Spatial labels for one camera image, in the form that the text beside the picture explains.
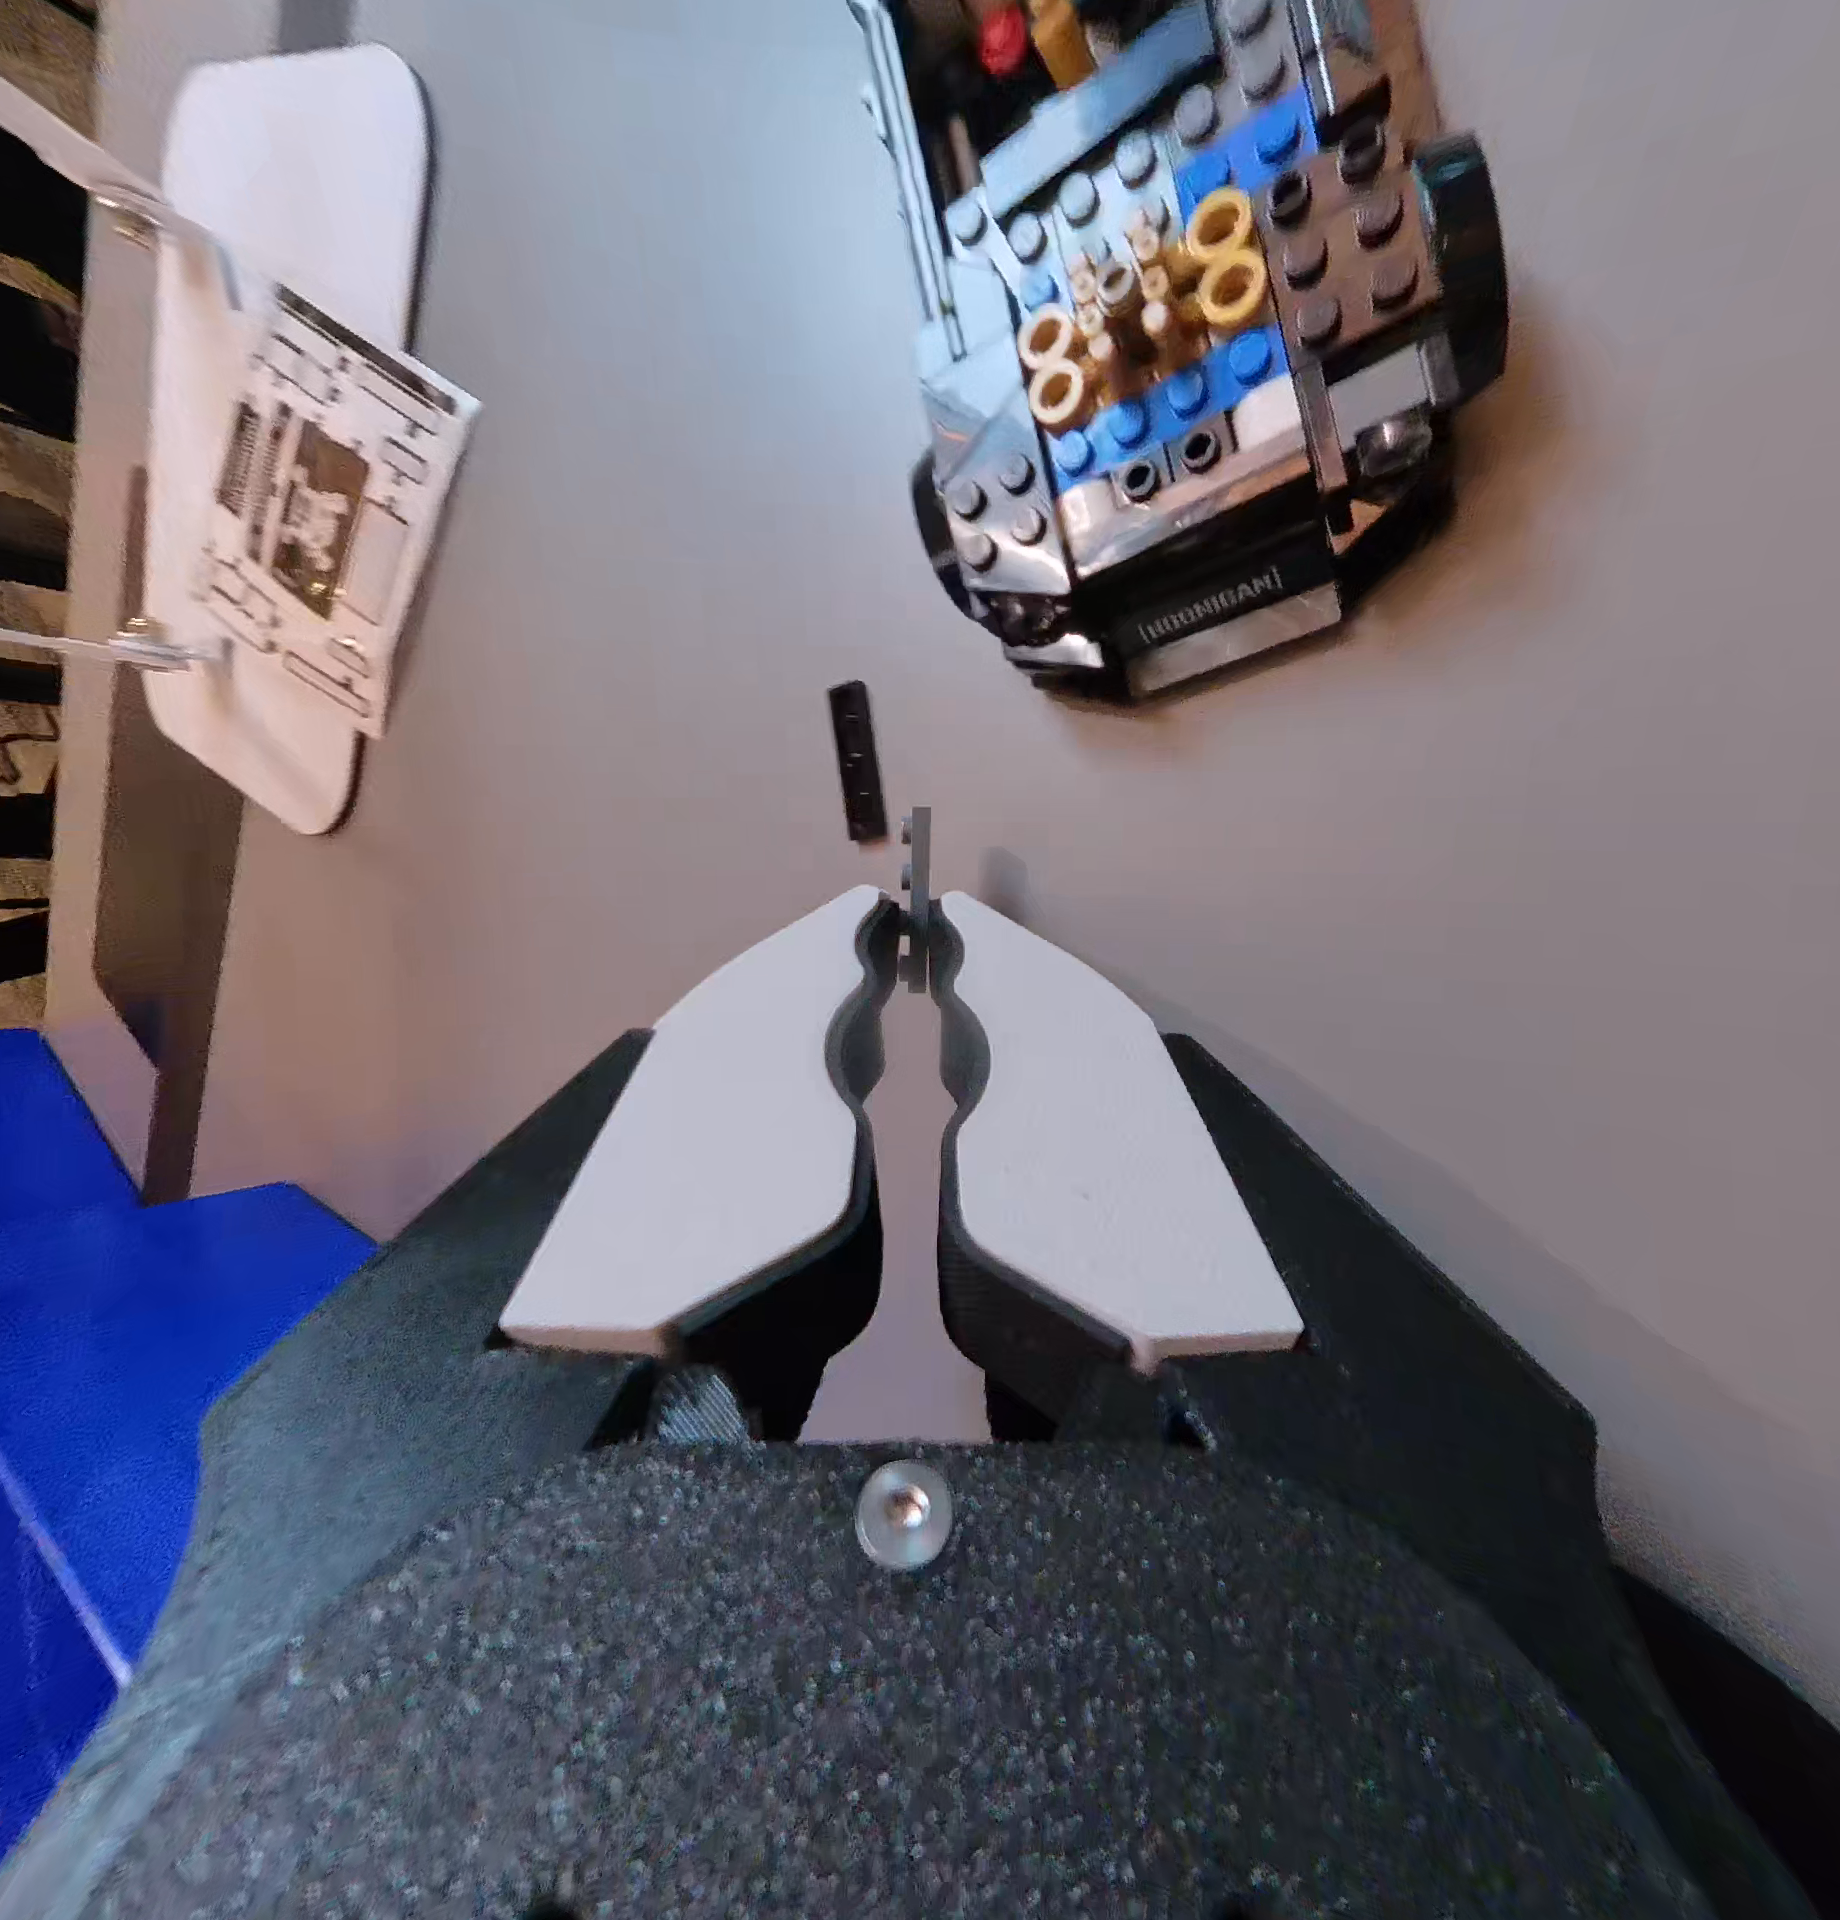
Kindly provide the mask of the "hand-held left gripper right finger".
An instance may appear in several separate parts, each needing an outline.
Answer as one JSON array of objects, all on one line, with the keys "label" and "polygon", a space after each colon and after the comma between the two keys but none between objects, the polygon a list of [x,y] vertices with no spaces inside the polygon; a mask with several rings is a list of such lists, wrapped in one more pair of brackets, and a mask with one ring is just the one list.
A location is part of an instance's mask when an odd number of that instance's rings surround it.
[{"label": "hand-held left gripper right finger", "polygon": [[933,904],[941,1319],[990,1411],[1307,1326],[1151,1014],[968,893]]}]

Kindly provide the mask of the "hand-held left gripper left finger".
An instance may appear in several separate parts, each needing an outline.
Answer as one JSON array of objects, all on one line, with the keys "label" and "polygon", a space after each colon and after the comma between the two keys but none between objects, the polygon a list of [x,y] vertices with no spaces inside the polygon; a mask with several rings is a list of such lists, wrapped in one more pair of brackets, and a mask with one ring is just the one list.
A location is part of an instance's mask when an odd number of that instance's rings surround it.
[{"label": "hand-held left gripper left finger", "polygon": [[812,1408],[880,1298],[866,1101],[901,921],[853,887],[645,1032],[501,1309],[507,1341],[706,1366],[745,1411]]}]

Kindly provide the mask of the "thin grey lego piece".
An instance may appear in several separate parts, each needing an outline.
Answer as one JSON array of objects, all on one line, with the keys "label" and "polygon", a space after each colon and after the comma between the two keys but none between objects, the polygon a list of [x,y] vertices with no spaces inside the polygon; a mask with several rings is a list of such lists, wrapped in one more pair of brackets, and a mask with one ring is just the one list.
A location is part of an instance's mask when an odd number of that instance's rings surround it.
[{"label": "thin grey lego piece", "polygon": [[933,890],[933,811],[917,803],[901,818],[901,949],[899,980],[913,995],[933,995],[936,931],[941,914]]}]

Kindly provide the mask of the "blue plastic bin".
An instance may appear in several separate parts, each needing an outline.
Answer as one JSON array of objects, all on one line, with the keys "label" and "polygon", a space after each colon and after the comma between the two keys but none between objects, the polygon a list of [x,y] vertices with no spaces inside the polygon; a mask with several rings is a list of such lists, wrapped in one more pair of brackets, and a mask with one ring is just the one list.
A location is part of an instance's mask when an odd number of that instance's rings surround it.
[{"label": "blue plastic bin", "polygon": [[150,1207],[0,1029],[0,1865],[132,1679],[211,1405],[375,1245],[301,1187]]}]

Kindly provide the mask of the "lego car model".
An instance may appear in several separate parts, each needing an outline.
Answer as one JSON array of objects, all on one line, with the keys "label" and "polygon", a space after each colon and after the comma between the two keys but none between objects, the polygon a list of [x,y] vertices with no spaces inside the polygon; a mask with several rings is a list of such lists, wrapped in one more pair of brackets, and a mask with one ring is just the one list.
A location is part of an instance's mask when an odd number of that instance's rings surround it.
[{"label": "lego car model", "polygon": [[1443,526],[1508,349],[1491,170],[1418,5],[846,12],[956,608],[1116,705],[1340,625]]}]

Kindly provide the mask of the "black lego plate strip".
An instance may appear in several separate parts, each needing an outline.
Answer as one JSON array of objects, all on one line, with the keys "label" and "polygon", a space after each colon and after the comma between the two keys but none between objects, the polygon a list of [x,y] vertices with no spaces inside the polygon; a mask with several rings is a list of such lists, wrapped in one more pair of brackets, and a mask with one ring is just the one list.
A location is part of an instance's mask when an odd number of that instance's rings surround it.
[{"label": "black lego plate strip", "polygon": [[841,790],[843,827],[857,844],[887,842],[884,783],[867,687],[829,689],[829,725]]}]

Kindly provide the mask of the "lego sticker sheet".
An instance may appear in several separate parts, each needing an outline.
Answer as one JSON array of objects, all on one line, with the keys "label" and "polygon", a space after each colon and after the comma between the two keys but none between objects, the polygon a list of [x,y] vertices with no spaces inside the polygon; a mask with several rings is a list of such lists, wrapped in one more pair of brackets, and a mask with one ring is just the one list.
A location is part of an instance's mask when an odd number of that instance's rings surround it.
[{"label": "lego sticker sheet", "polygon": [[450,379],[273,284],[194,574],[228,657],[378,739],[478,413]]}]

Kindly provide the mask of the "white stand rod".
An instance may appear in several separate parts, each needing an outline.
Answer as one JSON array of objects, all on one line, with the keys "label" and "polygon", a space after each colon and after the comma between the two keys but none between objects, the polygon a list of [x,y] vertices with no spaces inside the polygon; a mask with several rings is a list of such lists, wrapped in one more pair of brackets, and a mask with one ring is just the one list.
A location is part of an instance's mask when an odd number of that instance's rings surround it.
[{"label": "white stand rod", "polygon": [[222,676],[234,657],[232,637],[216,632],[175,637],[150,618],[128,619],[109,637],[51,637],[0,625],[0,661],[26,664],[80,663],[128,666],[142,676]]},{"label": "white stand rod", "polygon": [[145,228],[162,242],[178,242],[184,250],[216,270],[222,298],[235,313],[249,313],[247,284],[234,253],[211,234],[178,211],[160,188],[145,183],[102,145],[80,135],[71,124],[51,114],[28,92],[0,75],[0,130],[23,143],[46,170],[113,216],[113,224]]}]

